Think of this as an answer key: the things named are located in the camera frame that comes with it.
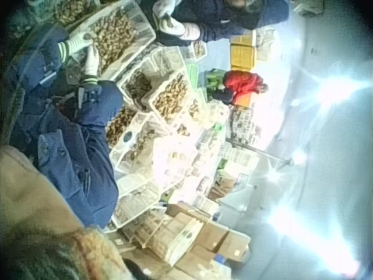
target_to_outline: dried mushroom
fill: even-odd
[[[135,161],[138,155],[141,154],[143,150],[155,139],[156,134],[155,130],[143,130],[137,136],[136,143],[132,146],[132,149],[129,150],[123,157],[123,161],[132,163]]]
[[[167,123],[171,123],[177,113],[181,111],[187,93],[186,86],[187,82],[184,76],[179,74],[153,102],[153,105]]]
[[[100,53],[98,72],[101,75],[132,44],[136,30],[126,17],[123,8],[102,17],[91,26],[91,30],[97,35],[94,41]]]
[[[56,8],[54,18],[66,26],[75,23],[92,9],[91,0],[63,0]]]
[[[199,111],[198,101],[194,100],[192,105],[189,108],[189,115],[191,115],[191,117],[194,121],[198,121],[199,113],[200,113],[200,111]]]
[[[177,129],[177,134],[182,136],[191,136],[191,134],[188,132],[188,129],[184,124],[181,124],[179,128]]]
[[[116,118],[106,127],[106,140],[109,146],[115,146],[119,138],[131,123],[135,112],[124,107],[116,116]]]
[[[152,83],[141,70],[137,70],[122,87],[134,101],[140,102],[141,98],[152,89]]]
[[[194,41],[193,48],[197,58],[206,54],[205,46],[202,41]]]

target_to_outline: yellow container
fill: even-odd
[[[231,44],[231,70],[250,72],[256,64],[256,48],[250,45]]]
[[[246,45],[246,46],[255,46],[256,43],[256,31],[252,30],[248,33],[236,36],[230,39],[230,42],[232,44],[240,44],[240,45]]]

